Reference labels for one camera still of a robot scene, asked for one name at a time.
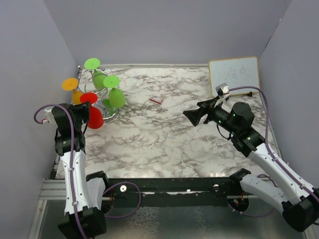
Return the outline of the red wine glass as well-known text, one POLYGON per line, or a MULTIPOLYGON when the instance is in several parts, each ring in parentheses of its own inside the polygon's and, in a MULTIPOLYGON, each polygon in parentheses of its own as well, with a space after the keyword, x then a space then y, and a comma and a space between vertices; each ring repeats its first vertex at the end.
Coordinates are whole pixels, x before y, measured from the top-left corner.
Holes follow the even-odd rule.
POLYGON ((98 101, 98 96, 95 93, 84 93, 80 97, 80 102, 85 103, 89 102, 90 103, 90 112, 89 112, 89 122, 88 122, 88 128, 90 129, 98 129, 103 126, 104 124, 104 119, 103 115, 100 112, 98 108, 95 107, 95 104, 98 101))

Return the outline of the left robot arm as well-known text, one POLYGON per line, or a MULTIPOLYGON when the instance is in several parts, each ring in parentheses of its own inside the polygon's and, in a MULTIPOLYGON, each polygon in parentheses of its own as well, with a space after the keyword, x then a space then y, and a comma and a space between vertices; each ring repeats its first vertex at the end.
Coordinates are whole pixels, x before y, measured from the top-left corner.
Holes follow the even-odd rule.
POLYGON ((60 104, 52 109, 57 124, 55 151, 64 170, 66 200, 64 217, 58 228, 68 239, 92 239, 107 230, 102 197, 110 191, 103 171, 85 174, 85 136, 82 125, 88 123, 91 105, 60 104))

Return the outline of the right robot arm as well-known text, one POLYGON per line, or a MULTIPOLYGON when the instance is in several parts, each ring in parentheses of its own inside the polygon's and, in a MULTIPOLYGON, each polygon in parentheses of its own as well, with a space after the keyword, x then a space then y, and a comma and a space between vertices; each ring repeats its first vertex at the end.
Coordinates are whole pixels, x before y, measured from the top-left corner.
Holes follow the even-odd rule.
POLYGON ((252 127, 255 116, 247 103, 237 102, 231 112, 227 112, 217 101, 214 98, 199 102, 198 109, 186 110, 183 114, 193 126, 206 117, 205 124, 213 121, 228 131, 233 146, 277 184, 274 187, 263 183, 247 172, 229 182, 230 191, 235 195, 245 191, 257 196, 280 212, 291 228, 304 232, 319 218, 319 190, 292 170, 252 127))

